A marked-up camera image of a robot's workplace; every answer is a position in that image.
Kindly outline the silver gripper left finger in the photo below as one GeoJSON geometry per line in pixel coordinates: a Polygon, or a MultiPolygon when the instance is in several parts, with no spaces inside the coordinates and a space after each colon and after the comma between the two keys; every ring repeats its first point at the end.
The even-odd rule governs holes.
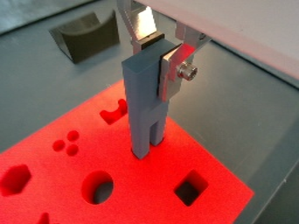
{"type": "Polygon", "coordinates": [[[164,38],[156,29],[152,9],[134,0],[116,0],[116,6],[130,36],[133,53],[138,53],[164,38]]]}

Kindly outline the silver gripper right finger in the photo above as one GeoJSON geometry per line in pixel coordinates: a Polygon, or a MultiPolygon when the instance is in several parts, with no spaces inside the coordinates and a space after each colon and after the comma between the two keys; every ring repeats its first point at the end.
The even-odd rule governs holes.
{"type": "Polygon", "coordinates": [[[174,37],[181,43],[161,57],[158,97],[166,102],[180,91],[182,80],[190,81],[197,74],[192,64],[193,54],[210,41],[210,37],[192,29],[186,24],[177,24],[174,37]]]}

